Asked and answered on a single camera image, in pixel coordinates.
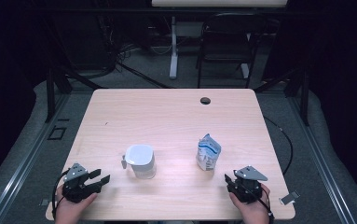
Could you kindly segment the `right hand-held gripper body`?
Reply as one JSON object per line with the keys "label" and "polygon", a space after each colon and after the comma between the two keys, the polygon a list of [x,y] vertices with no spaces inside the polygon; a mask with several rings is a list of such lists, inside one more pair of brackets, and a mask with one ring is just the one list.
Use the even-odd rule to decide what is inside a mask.
{"label": "right hand-held gripper body", "polygon": [[233,193],[242,203],[254,203],[262,197],[261,181],[268,178],[253,166],[248,165],[239,170],[234,170],[234,187],[227,185],[227,191]]}

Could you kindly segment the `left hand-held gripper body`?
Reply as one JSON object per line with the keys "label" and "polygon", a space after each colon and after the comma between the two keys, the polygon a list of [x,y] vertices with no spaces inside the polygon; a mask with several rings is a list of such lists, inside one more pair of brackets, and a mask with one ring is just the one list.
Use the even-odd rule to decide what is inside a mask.
{"label": "left hand-held gripper body", "polygon": [[101,191],[100,187],[86,185],[89,180],[89,171],[78,162],[68,170],[63,180],[62,195],[70,202],[79,203],[88,198],[92,193]]}

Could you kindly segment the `white and blue bag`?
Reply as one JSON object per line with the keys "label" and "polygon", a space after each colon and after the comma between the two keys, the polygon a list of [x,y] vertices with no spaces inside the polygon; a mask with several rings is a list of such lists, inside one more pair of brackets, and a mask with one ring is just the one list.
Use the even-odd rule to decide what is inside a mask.
{"label": "white and blue bag", "polygon": [[198,143],[198,151],[196,155],[198,166],[203,171],[213,170],[221,150],[221,146],[208,133],[204,135]]}

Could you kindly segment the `clear container with white lid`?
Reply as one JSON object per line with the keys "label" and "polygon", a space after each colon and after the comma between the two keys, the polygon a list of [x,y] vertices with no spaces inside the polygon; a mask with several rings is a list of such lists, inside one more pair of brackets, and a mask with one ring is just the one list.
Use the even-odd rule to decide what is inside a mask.
{"label": "clear container with white lid", "polygon": [[122,156],[122,168],[131,167],[139,179],[151,179],[156,175],[157,166],[154,150],[149,145],[132,145]]}

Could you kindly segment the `person's left hand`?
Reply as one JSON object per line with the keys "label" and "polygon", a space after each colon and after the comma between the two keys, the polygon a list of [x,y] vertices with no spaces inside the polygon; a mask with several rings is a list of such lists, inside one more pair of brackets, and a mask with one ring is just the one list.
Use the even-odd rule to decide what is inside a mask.
{"label": "person's left hand", "polygon": [[82,217],[82,213],[95,201],[98,194],[92,193],[80,203],[72,203],[62,197],[62,186],[57,188],[57,200],[55,224],[76,224]]}

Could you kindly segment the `person's right hand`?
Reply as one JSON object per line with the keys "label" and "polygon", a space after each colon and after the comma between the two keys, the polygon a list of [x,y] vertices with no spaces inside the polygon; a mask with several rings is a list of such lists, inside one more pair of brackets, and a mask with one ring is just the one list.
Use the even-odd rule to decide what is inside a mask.
{"label": "person's right hand", "polygon": [[241,213],[243,224],[269,224],[270,222],[268,215],[270,190],[264,184],[261,187],[263,189],[261,202],[242,203],[233,193],[229,193],[230,200]]}

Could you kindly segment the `black metal stand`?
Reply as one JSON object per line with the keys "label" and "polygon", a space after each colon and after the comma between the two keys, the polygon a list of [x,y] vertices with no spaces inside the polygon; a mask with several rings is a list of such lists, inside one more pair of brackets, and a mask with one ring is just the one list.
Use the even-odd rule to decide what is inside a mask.
{"label": "black metal stand", "polygon": [[90,81],[89,79],[82,77],[77,72],[72,69],[69,69],[65,66],[53,67],[50,68],[47,74],[47,103],[48,103],[48,114],[46,122],[50,122],[54,117],[56,112],[55,104],[55,87],[63,94],[70,94],[73,90],[73,87],[68,81],[68,78],[72,77],[85,86],[90,87],[93,90],[101,89],[102,86]]}
{"label": "black metal stand", "polygon": [[287,80],[288,84],[284,89],[286,97],[295,97],[300,93],[299,117],[306,126],[309,126],[308,108],[309,108],[309,70],[308,68],[294,68],[282,76],[276,77],[267,81],[265,84],[255,88],[256,93],[266,91],[278,83]]}

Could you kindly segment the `dark cabinet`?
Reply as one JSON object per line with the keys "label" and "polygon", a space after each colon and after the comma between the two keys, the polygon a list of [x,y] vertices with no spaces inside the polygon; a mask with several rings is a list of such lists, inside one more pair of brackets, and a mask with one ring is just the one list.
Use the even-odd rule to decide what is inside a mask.
{"label": "dark cabinet", "polygon": [[64,51],[79,70],[102,70],[111,65],[99,23],[93,15],[63,14],[53,18]]}

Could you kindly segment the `black folding chair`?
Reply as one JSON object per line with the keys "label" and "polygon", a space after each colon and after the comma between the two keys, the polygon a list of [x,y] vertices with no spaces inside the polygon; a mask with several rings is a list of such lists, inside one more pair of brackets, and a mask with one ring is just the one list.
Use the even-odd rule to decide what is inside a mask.
{"label": "black folding chair", "polygon": [[265,16],[253,13],[217,13],[201,26],[198,69],[200,87],[203,63],[235,63],[238,68],[248,67],[245,87],[249,87],[258,45],[268,21]]}

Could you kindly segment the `aluminium floor rail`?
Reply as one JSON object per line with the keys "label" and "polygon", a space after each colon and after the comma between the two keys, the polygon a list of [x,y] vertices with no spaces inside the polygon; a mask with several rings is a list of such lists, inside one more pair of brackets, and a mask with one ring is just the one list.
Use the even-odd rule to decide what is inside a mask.
{"label": "aluminium floor rail", "polygon": [[299,103],[295,98],[288,98],[289,105],[295,114],[295,119],[300,126],[300,129],[306,136],[309,142],[312,160],[315,163],[318,174],[321,177],[324,187],[329,195],[329,198],[335,207],[336,213],[341,224],[357,224],[348,204],[343,197],[343,194],[338,186],[329,165],[321,151],[318,141],[309,125],[307,125],[300,116]]}
{"label": "aluminium floor rail", "polygon": [[41,152],[42,144],[68,99],[67,94],[59,95],[55,103],[55,111],[49,118],[48,99],[44,98],[44,94],[37,96],[29,120],[0,166],[0,222],[15,201]]}

